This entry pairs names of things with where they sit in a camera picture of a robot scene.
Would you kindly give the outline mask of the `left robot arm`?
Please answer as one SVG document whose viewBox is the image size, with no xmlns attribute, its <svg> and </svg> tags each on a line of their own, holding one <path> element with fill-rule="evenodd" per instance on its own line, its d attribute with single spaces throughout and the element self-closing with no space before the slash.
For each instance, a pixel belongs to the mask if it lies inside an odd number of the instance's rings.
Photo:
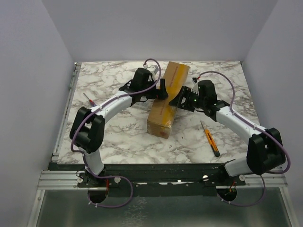
<svg viewBox="0 0 303 227">
<path fill-rule="evenodd" d="M 147 100 L 168 97 L 165 79 L 161 75 L 156 79 L 157 73 L 161 73 L 159 66 L 144 65 L 108 100 L 90 109 L 82 107 L 77 111 L 70 131 L 71 151 L 82 154 L 85 169 L 89 172 L 88 181 L 93 186 L 101 186 L 105 179 L 99 148 L 103 143 L 106 123 L 121 111 L 141 102 L 142 97 Z"/>
</svg>

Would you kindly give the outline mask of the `brown cardboard express box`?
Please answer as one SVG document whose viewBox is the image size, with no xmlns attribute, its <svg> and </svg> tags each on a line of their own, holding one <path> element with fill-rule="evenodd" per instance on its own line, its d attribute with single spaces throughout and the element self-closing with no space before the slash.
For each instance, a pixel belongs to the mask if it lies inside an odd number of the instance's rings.
<svg viewBox="0 0 303 227">
<path fill-rule="evenodd" d="M 168 63 L 163 76 L 168 98 L 165 100 L 157 99 L 153 102 L 147 118 L 147 132 L 149 134 L 168 139 L 177 112 L 177 108 L 170 106 L 169 102 L 180 92 L 189 70 L 190 67 L 185 64 L 172 61 Z"/>
</svg>

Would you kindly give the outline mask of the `orange utility knife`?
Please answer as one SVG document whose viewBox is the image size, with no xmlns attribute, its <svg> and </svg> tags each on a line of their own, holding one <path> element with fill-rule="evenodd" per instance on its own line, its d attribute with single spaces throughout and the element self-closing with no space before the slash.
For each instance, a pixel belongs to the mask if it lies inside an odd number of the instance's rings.
<svg viewBox="0 0 303 227">
<path fill-rule="evenodd" d="M 217 148 L 217 145 L 216 145 L 216 143 L 215 143 L 215 141 L 214 141 L 214 139 L 213 139 L 210 131 L 207 129 L 207 127 L 206 127 L 206 125 L 205 125 L 205 123 L 203 121 L 200 121 L 200 122 L 201 122 L 201 126 L 202 126 L 202 128 L 203 128 L 203 130 L 205 132 L 205 135 L 207 137 L 207 140 L 208 140 L 208 142 L 209 142 L 209 144 L 210 144 L 210 146 L 212 148 L 212 151 L 213 151 L 215 157 L 219 157 L 220 156 L 220 152 L 219 152 L 219 150 Z"/>
</svg>

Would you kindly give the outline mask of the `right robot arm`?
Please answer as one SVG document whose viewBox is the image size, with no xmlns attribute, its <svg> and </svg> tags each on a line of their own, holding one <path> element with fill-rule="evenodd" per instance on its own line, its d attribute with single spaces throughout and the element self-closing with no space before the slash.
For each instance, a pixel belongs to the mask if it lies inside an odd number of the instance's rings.
<svg viewBox="0 0 303 227">
<path fill-rule="evenodd" d="M 210 80 L 199 81 L 193 88 L 183 86 L 169 105 L 191 112 L 202 109 L 206 116 L 223 124 L 247 143 L 246 157 L 225 163 L 218 172 L 217 179 L 223 185 L 230 184 L 235 176 L 262 175 L 286 162 L 279 131 L 266 129 L 243 116 L 237 116 L 227 102 L 217 98 L 215 86 Z"/>
</svg>

